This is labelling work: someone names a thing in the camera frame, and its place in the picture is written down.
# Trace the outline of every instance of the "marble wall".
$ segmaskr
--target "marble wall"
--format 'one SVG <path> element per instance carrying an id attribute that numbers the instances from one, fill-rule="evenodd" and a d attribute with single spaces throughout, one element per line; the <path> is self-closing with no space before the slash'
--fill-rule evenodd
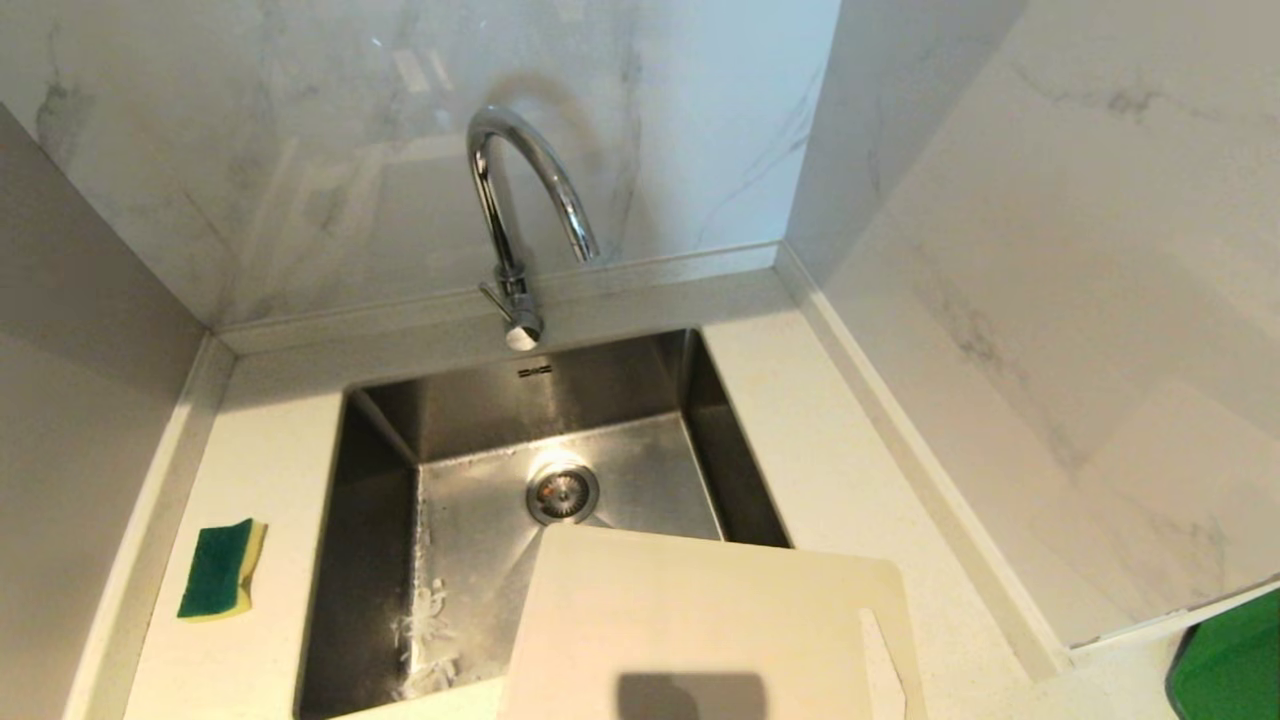
<path id="1" fill-rule="evenodd" d="M 1277 20 L 1030 0 L 888 181 L 837 32 L 788 242 L 1064 642 L 1280 571 Z"/>
<path id="2" fill-rule="evenodd" d="M 0 102 L 206 324 L 465 290 L 462 132 L 556 145 L 600 265 L 782 237 L 838 0 L 8 0 Z M 573 266 L 508 164 L 535 274 Z"/>

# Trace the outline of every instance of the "sink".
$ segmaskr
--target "sink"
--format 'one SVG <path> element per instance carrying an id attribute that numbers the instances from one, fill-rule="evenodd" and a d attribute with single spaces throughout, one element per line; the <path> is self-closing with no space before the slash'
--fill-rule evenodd
<path id="1" fill-rule="evenodd" d="M 504 675 L 554 523 L 790 547 L 698 331 L 351 391 L 298 716 Z"/>

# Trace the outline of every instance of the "faucet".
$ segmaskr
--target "faucet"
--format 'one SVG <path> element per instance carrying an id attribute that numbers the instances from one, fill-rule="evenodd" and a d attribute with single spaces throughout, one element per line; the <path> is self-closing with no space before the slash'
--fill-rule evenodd
<path id="1" fill-rule="evenodd" d="M 507 320 L 507 346 L 517 351 L 532 350 L 543 334 L 543 319 L 538 315 L 534 296 L 525 282 L 525 264 L 516 258 L 511 246 L 511 234 L 502 220 L 498 199 L 493 193 L 489 179 L 489 141 L 502 137 L 516 146 L 534 172 L 543 181 L 559 214 L 561 224 L 568 233 L 570 243 L 579 263 L 586 263 L 599 254 L 591 225 L 586 222 L 582 201 L 568 182 L 564 167 L 547 140 L 516 113 L 489 105 L 481 108 L 467 124 L 467 155 L 471 158 L 471 178 L 480 195 L 485 224 L 493 240 L 493 250 L 498 254 L 498 265 L 493 270 L 498 288 L 480 283 L 484 293 Z"/>

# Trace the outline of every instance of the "countertop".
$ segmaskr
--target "countertop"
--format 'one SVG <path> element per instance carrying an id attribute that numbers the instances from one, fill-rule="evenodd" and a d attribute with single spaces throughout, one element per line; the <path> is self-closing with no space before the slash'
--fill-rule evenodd
<path id="1" fill-rule="evenodd" d="M 1112 647 L 1030 682 L 867 414 L 772 270 L 548 305 L 543 347 L 700 327 L 794 544 L 899 565 L 929 716 L 1175 717 L 1176 638 Z M 241 357 L 174 542 L 127 717 L 292 717 L 343 391 L 509 356 L 468 318 Z M 174 619 L 200 528 L 268 524 L 253 609 Z M 490 720 L 490 680 L 361 717 Z"/>

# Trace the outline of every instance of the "yellow sponge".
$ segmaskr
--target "yellow sponge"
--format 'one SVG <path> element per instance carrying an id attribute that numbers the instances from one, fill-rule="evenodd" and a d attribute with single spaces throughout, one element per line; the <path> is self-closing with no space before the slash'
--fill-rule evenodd
<path id="1" fill-rule="evenodd" d="M 253 519 L 200 530 L 178 618 L 204 623 L 248 610 L 248 580 L 265 533 L 266 525 Z"/>

